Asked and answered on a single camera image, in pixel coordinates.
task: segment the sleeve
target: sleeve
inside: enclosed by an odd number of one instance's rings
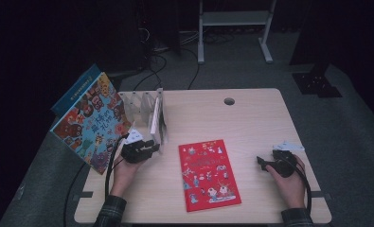
[[[281,212],[284,225],[287,227],[313,226],[310,214],[305,208],[293,208]]]
[[[108,196],[98,213],[94,227],[119,226],[127,202],[116,196]]]

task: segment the person's arm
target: person's arm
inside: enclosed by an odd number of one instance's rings
[[[303,173],[305,165],[301,159],[295,155],[297,165]],[[281,212],[285,226],[305,227],[313,226],[310,214],[305,208],[305,185],[297,172],[288,178],[281,177],[270,165],[266,166],[267,171],[273,176],[281,197],[287,204],[288,209]]]
[[[136,171],[144,162],[130,164],[119,155],[114,161],[114,182],[110,195],[101,207],[94,227],[119,226],[127,202],[122,198],[134,180]]]

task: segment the shelf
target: shelf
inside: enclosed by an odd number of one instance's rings
[[[203,26],[251,26],[266,25],[269,11],[204,12]]]

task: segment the hand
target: hand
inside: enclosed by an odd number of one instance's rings
[[[305,174],[304,163],[302,163],[302,160],[298,156],[294,156],[296,161],[299,163],[299,165],[296,165],[296,167],[300,169],[303,174]],[[289,209],[305,208],[305,185],[298,173],[295,171],[290,177],[283,178],[270,165],[267,165],[266,169],[275,179],[278,191],[280,192],[283,200],[286,202],[287,207]]]
[[[114,160],[114,182],[110,195],[122,197],[125,190],[133,182],[136,171],[144,163],[145,161],[137,164],[130,164],[123,160],[121,155],[118,155],[118,157]]]

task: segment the hole in table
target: hole in table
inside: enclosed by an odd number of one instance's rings
[[[227,97],[224,99],[224,103],[225,105],[232,106],[234,105],[234,103],[236,103],[236,101],[234,100],[234,98]]]

